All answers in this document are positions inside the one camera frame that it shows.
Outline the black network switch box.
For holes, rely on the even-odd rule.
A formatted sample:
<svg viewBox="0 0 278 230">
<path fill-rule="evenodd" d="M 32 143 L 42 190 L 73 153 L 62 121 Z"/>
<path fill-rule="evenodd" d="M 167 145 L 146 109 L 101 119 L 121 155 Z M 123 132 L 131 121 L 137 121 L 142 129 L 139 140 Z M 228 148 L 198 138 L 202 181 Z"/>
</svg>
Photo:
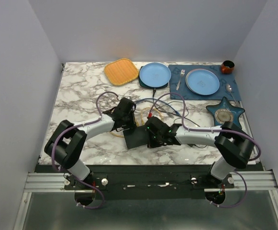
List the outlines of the black network switch box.
<svg viewBox="0 0 278 230">
<path fill-rule="evenodd" d="M 141 146 L 149 146 L 150 128 L 147 126 L 138 126 L 123 131 L 124 140 L 127 149 L 134 149 Z"/>
</svg>

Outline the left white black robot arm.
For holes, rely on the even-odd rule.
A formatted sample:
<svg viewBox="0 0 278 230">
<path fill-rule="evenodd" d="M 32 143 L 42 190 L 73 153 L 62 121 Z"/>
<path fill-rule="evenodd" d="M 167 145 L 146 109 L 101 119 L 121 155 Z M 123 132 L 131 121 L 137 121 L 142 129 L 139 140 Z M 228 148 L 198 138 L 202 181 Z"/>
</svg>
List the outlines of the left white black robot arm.
<svg viewBox="0 0 278 230">
<path fill-rule="evenodd" d="M 60 164 L 76 177 L 79 188 L 87 189 L 92 182 L 91 170 L 80 159 L 86 140 L 113 130 L 136 127 L 135 109 L 133 101 L 122 98 L 116 107 L 102 112 L 95 121 L 74 124 L 63 120 L 45 144 L 44 152 L 51 157 L 52 164 Z"/>
</svg>

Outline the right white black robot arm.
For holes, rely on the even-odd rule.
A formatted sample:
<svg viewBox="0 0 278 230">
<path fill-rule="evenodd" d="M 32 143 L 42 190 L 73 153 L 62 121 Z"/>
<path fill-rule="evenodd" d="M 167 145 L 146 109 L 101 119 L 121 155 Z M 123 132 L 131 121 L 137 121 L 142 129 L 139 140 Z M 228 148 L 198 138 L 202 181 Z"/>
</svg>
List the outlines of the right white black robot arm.
<svg viewBox="0 0 278 230">
<path fill-rule="evenodd" d="M 250 158 L 257 143 L 232 122 L 213 127 L 185 127 L 184 123 L 168 126 L 155 116 L 145 124 L 148 148 L 167 145 L 205 145 L 218 149 L 219 160 L 211 165 L 206 183 L 212 188 L 222 184 L 226 176 L 235 169 L 245 169 L 249 161 L 260 157 L 260 152 Z"/>
</svg>

